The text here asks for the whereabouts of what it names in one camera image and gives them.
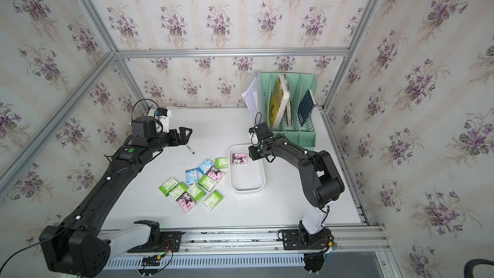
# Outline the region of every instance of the mounting plate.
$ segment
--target mounting plate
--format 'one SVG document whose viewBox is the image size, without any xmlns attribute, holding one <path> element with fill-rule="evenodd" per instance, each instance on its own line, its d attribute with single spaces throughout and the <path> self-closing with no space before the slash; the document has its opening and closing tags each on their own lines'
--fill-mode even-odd
<svg viewBox="0 0 494 278">
<path fill-rule="evenodd" d="M 160 245 L 149 245 L 146 243 L 142 246 L 137 246 L 132 248 L 131 250 L 127 250 L 127 252 L 135 253 L 166 251 L 166 249 L 169 247 L 169 244 L 165 240 L 170 243 L 170 250 L 173 250 L 173 252 L 178 252 L 180 248 L 180 241 L 182 240 L 182 232 L 161 232 Z"/>
<path fill-rule="evenodd" d="M 298 234 L 298 230 L 282 230 L 281 235 L 283 236 L 283 249 L 284 250 L 307 250 L 307 249 L 313 249 L 313 250 L 322 250 L 325 249 L 329 241 L 325 239 L 320 239 L 316 241 L 313 245 L 310 247 L 307 247 L 305 245 L 302 245 L 300 236 Z M 322 230 L 322 235 L 321 237 L 329 237 L 331 235 L 331 232 L 329 229 L 324 228 Z"/>
</svg>

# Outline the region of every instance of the yellow book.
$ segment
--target yellow book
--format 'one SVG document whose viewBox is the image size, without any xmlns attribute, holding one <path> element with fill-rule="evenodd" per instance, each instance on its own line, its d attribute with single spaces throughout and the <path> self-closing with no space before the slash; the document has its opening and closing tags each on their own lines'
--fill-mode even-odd
<svg viewBox="0 0 494 278">
<path fill-rule="evenodd" d="M 278 129 L 285 112 L 285 107 L 290 98 L 290 91 L 287 88 L 287 80 L 283 74 L 278 74 L 271 99 L 269 100 L 269 126 L 271 129 Z"/>
</svg>

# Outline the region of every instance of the floral wallpaper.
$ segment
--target floral wallpaper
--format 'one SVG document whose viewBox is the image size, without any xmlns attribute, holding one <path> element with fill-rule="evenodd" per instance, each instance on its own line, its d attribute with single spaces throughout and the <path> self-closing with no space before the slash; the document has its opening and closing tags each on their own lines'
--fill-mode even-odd
<svg viewBox="0 0 494 278">
<path fill-rule="evenodd" d="M 130 133 L 130 112 L 135 99 L 120 76 L 108 69 L 95 83 L 51 141 L 0 200 L 0 259 L 38 241 L 46 225 L 57 225 L 90 192 L 108 166 L 103 156 L 112 155 Z M 23 118 L 10 105 L 2 112 L 6 132 L 22 133 Z M 139 116 L 136 110 L 134 117 Z M 57 277 L 46 269 L 39 247 L 26 250 L 25 258 L 13 258 L 4 269 L 7 275 Z"/>
<path fill-rule="evenodd" d="M 352 60 L 327 112 L 372 223 L 405 277 L 463 277 L 494 255 L 494 0 L 382 0 Z"/>
<path fill-rule="evenodd" d="M 0 173 L 104 52 L 76 0 L 0 0 Z"/>
<path fill-rule="evenodd" d="M 322 105 L 341 61 L 336 56 L 153 58 L 130 59 L 127 65 L 145 97 L 160 106 L 243 107 L 242 93 L 256 70 L 313 73 L 316 102 Z"/>
<path fill-rule="evenodd" d="M 349 45 L 367 3 L 367 0 L 93 1 L 119 49 L 344 47 Z M 459 10 L 463 4 L 454 0 L 457 2 Z"/>
</svg>

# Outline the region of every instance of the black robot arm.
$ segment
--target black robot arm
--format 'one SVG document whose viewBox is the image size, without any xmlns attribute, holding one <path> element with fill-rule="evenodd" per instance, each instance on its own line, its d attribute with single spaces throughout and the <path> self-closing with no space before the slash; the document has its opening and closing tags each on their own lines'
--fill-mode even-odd
<svg viewBox="0 0 494 278">
<path fill-rule="evenodd" d="M 86 277 L 98 274 L 108 261 L 110 246 L 97 236 L 113 205 L 153 159 L 154 152 L 185 145 L 192 133 L 184 127 L 165 133 L 162 124 L 151 116 L 138 117 L 131 124 L 133 134 L 114 153 L 96 186 L 59 226 L 49 225 L 40 234 L 40 241 L 46 240 L 41 247 L 49 270 Z"/>
<path fill-rule="evenodd" d="M 283 158 L 298 168 L 304 195 L 312 206 L 322 209 L 328 202 L 336 201 L 345 191 L 343 181 L 327 151 L 308 151 L 282 134 L 273 135 L 265 122 L 250 128 L 249 133 L 255 133 L 258 140 L 257 145 L 249 147 L 250 158 L 266 158 L 272 162 L 268 158 L 272 155 L 272 159 Z"/>
</svg>

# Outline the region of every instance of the dark blue book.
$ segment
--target dark blue book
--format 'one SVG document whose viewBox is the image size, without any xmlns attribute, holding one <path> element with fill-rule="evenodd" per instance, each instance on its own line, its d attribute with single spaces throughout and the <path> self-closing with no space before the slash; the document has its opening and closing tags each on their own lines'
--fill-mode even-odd
<svg viewBox="0 0 494 278">
<path fill-rule="evenodd" d="M 314 95 L 312 94 L 312 90 L 309 89 L 298 105 L 297 115 L 301 126 L 305 125 L 315 105 Z"/>
</svg>

